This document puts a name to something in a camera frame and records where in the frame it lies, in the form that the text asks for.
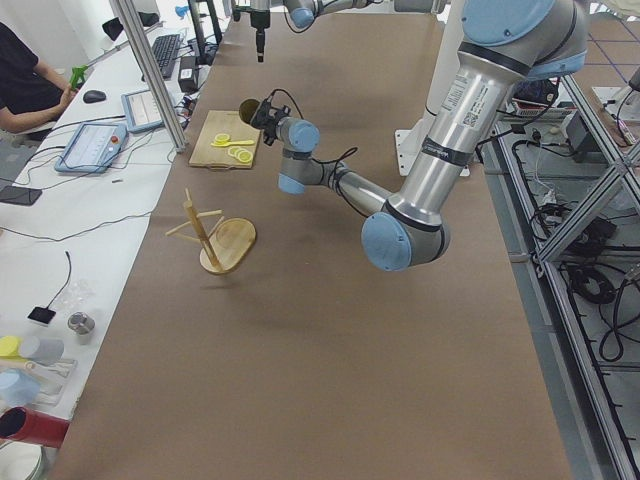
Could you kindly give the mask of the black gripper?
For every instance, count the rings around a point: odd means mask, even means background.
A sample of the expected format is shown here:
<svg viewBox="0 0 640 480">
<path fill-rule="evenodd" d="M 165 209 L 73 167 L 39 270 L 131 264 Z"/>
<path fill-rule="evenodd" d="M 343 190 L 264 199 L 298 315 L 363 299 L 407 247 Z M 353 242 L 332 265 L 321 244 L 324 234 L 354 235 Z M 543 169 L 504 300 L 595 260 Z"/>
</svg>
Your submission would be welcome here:
<svg viewBox="0 0 640 480">
<path fill-rule="evenodd" d="M 250 125 L 262 132 L 263 142 L 271 146 L 278 138 L 277 127 L 281 120 L 288 118 L 291 108 L 287 105 L 274 107 L 269 99 L 262 100 L 250 119 Z"/>
<path fill-rule="evenodd" d="M 259 63 L 264 62 L 266 30 L 270 27 L 268 10 L 253 10 L 250 14 L 251 26 L 255 29 L 256 56 Z"/>
</svg>

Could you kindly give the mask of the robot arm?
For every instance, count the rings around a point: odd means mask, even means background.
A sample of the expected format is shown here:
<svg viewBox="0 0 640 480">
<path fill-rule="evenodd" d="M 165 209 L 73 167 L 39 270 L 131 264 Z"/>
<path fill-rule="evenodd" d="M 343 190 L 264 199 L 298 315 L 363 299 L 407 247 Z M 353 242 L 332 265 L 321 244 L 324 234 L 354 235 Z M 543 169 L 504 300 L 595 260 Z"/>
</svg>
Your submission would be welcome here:
<svg viewBox="0 0 640 480">
<path fill-rule="evenodd" d="M 315 20 L 323 15 L 344 10 L 364 9 L 379 1 L 275 1 L 285 9 L 285 19 L 291 20 L 296 32 L 309 29 Z M 393 1 L 397 12 L 433 13 L 443 12 L 447 1 Z M 264 62 L 266 30 L 271 26 L 272 1 L 250 1 L 248 5 L 234 6 L 234 20 L 240 19 L 242 12 L 247 12 L 250 25 L 255 29 L 256 56 L 259 63 Z"/>
<path fill-rule="evenodd" d="M 401 271 L 441 257 L 449 230 L 441 208 L 476 147 L 494 125 L 498 109 L 525 80 L 561 77 L 584 64 L 589 30 L 585 1 L 455 1 L 439 54 L 456 72 L 425 132 L 401 189 L 391 193 L 349 169 L 342 160 L 319 161 L 318 128 L 270 98 L 244 101 L 241 120 L 263 141 L 282 143 L 279 188 L 298 194 L 324 185 L 365 215 L 361 242 L 369 261 Z"/>
</svg>

